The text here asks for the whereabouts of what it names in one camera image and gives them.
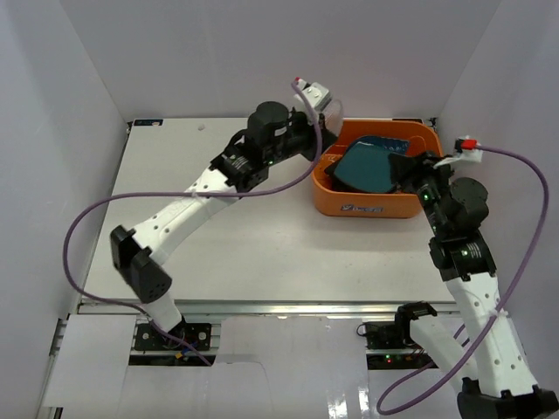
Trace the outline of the dark blue shell plate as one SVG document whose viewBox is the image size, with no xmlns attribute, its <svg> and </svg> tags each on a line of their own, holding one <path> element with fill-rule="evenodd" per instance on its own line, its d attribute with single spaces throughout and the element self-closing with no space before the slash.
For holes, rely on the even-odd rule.
<svg viewBox="0 0 559 419">
<path fill-rule="evenodd" d="M 364 135 L 353 141 L 349 148 L 355 145 L 369 145 L 377 148 L 382 148 L 390 151 L 391 153 L 406 155 L 411 145 L 410 141 L 400 140 L 390 137 L 383 137 L 377 135 Z"/>
</svg>

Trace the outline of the teal square plate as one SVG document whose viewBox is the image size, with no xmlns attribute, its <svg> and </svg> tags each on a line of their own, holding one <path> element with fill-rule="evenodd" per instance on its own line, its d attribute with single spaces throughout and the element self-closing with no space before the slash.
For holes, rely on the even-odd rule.
<svg viewBox="0 0 559 419">
<path fill-rule="evenodd" d="M 392 153 L 366 142 L 357 142 L 324 170 L 334 190 L 364 194 L 389 194 L 395 190 L 390 175 Z"/>
</svg>

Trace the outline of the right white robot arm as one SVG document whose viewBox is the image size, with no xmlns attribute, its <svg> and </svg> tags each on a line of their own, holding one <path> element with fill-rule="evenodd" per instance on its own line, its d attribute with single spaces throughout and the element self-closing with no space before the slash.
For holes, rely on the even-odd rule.
<svg viewBox="0 0 559 419">
<path fill-rule="evenodd" d="M 394 335 L 403 347 L 419 345 L 452 385 L 463 418 L 547 418 L 558 410 L 552 390 L 540 386 L 514 337 L 497 268 L 480 226 L 489 213 L 487 190 L 452 164 L 467 155 L 429 152 L 391 155 L 390 177 L 418 197 L 431 227 L 431 260 L 459 309 L 468 344 L 449 333 L 426 302 L 400 306 Z"/>
</svg>

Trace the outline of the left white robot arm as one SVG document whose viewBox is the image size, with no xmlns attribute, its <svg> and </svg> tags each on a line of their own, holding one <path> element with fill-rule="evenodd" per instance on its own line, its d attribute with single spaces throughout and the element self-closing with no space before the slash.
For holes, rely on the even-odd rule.
<svg viewBox="0 0 559 419">
<path fill-rule="evenodd" d="M 264 182 L 271 166 L 296 155 L 312 161 L 337 140 L 343 110 L 339 100 L 317 107 L 313 124 L 302 110 L 275 101 L 259 104 L 197 180 L 178 199 L 127 230 L 110 233 L 113 265 L 154 321 L 164 347 L 183 342 L 185 321 L 170 296 L 171 277 L 162 268 L 174 250 L 212 216 Z"/>
</svg>

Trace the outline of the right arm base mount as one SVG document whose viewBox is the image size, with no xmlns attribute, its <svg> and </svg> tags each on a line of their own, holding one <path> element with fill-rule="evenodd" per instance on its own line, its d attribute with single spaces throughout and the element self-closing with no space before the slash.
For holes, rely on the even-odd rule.
<svg viewBox="0 0 559 419">
<path fill-rule="evenodd" d="M 366 348 L 369 350 L 414 347 L 414 344 L 404 340 L 403 335 L 394 323 L 363 322 L 356 328 L 355 332 L 359 337 L 366 340 Z"/>
</svg>

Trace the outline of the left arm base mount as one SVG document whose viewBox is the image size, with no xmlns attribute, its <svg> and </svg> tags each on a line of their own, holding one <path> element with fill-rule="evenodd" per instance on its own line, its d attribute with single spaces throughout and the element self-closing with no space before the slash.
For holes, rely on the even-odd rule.
<svg viewBox="0 0 559 419">
<path fill-rule="evenodd" d="M 160 367 L 208 367 L 215 360 L 206 354 L 211 348 L 211 323 L 187 323 L 176 336 L 188 342 L 208 362 L 204 362 L 189 347 L 161 335 L 150 323 L 139 323 L 135 330 L 130 364 Z"/>
</svg>

